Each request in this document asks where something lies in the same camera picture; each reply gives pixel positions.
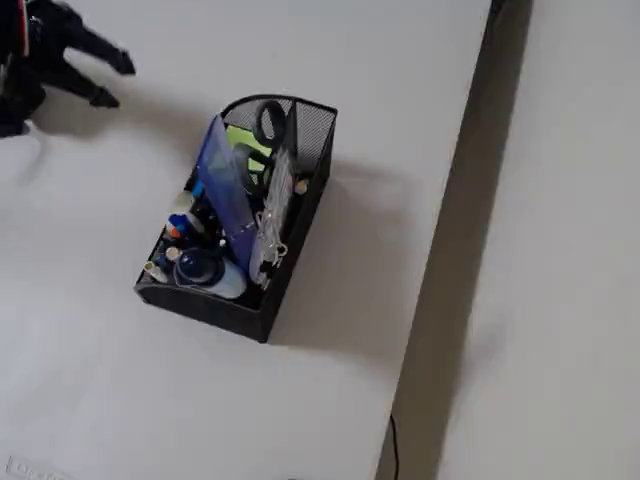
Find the black object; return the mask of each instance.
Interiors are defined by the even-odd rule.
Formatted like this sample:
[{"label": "black object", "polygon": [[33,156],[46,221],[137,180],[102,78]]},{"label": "black object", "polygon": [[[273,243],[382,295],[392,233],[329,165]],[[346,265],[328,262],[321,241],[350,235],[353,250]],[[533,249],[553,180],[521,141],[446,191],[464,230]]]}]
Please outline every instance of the black object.
[{"label": "black object", "polygon": [[256,111],[255,123],[253,125],[253,136],[256,140],[273,150],[280,148],[287,133],[287,116],[282,105],[276,100],[266,100],[262,102]]},{"label": "black object", "polygon": [[[129,54],[88,29],[71,7],[52,0],[0,0],[0,17],[7,30],[0,34],[0,65],[6,70],[0,96],[0,138],[24,131],[24,121],[44,102],[43,85],[86,99],[96,108],[118,108],[120,102],[106,88],[76,70],[64,59],[74,48],[108,63],[121,75],[135,75]],[[28,16],[28,37],[21,35],[21,8]]]},{"label": "black object", "polygon": [[[238,173],[247,194],[255,198],[264,197],[267,194],[271,169],[275,165],[273,159],[246,143],[236,143],[232,151],[238,166]],[[249,170],[249,159],[262,164],[264,166],[262,172],[251,172]]]},{"label": "black object", "polygon": [[[275,270],[269,288],[263,291],[258,286],[250,285],[240,298],[228,301],[207,292],[156,283],[144,272],[140,273],[135,285],[136,292],[146,303],[263,343],[269,338],[329,180],[335,122],[338,114],[334,108],[300,98],[257,95],[229,105],[222,112],[222,118],[227,125],[251,130],[256,123],[257,108],[264,104],[265,100],[277,102],[286,115],[284,145],[292,152],[304,152],[309,161],[315,165],[306,195],[294,196],[295,203],[289,207],[290,213],[282,232],[282,240],[289,251],[280,267]],[[264,126],[267,130],[273,127],[269,122],[270,120]],[[194,174],[187,182],[187,188],[193,181]],[[149,259],[154,257],[161,239],[156,243]]]}]

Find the marker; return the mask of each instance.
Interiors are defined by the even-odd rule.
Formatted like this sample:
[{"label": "marker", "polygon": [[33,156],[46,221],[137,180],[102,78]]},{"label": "marker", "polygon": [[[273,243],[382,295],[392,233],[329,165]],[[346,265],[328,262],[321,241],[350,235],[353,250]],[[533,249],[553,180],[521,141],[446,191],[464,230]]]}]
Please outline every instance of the marker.
[{"label": "marker", "polygon": [[181,255],[182,255],[182,250],[180,250],[177,247],[169,247],[165,252],[165,256],[167,257],[167,260],[174,263],[178,261]]},{"label": "marker", "polygon": [[169,278],[167,278],[162,269],[151,261],[144,264],[144,271],[160,283],[169,283]]}]

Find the blue plastic folder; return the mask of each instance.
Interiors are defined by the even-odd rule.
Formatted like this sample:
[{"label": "blue plastic folder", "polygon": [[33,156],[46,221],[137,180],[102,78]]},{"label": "blue plastic folder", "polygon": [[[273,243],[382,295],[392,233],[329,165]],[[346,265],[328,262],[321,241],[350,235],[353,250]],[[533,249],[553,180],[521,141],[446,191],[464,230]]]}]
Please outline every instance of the blue plastic folder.
[{"label": "blue plastic folder", "polygon": [[227,141],[224,121],[213,119],[197,163],[197,176],[205,195],[218,214],[238,266],[249,271],[251,251],[258,232],[249,200]]}]

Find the green object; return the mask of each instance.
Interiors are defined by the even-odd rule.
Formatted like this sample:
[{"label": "green object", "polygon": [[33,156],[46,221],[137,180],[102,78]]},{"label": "green object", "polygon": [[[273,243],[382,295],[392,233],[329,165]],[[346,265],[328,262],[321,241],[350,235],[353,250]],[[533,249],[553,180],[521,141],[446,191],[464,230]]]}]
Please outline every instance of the green object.
[{"label": "green object", "polygon": [[[253,133],[251,133],[249,130],[245,130],[244,128],[229,125],[227,127],[227,141],[229,142],[229,147],[231,148],[233,148],[236,143],[245,143],[263,153],[267,157],[271,155],[271,149],[269,147],[265,147],[261,143],[258,143],[256,137],[253,136]],[[264,171],[264,165],[252,159],[249,159],[249,171],[262,173]]]}]

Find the white surface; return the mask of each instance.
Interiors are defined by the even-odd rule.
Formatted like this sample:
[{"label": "white surface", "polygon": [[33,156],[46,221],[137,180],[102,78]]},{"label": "white surface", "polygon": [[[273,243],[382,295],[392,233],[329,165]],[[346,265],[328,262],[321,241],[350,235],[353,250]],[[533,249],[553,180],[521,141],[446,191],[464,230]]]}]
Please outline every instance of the white surface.
[{"label": "white surface", "polygon": [[639,15],[534,2],[441,480],[640,477]]},{"label": "white surface", "polygon": [[[74,6],[139,76],[74,56],[123,109],[53,95],[40,154],[0,142],[0,461],[77,480],[373,478],[489,0]],[[209,118],[269,91],[340,114],[261,346],[132,286]]]}]

